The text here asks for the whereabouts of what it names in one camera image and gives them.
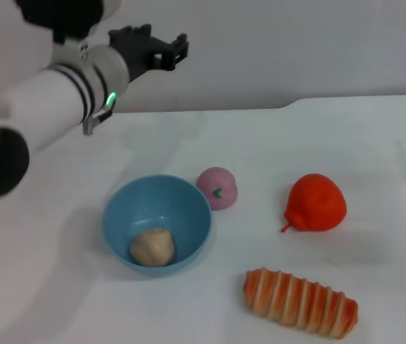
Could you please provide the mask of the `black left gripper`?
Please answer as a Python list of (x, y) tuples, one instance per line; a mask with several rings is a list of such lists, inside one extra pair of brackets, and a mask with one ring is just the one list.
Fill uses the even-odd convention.
[(152, 25), (126, 26), (108, 32), (109, 45), (123, 58), (130, 82), (149, 70), (173, 71), (188, 56), (188, 35), (179, 34), (171, 43), (152, 37)]

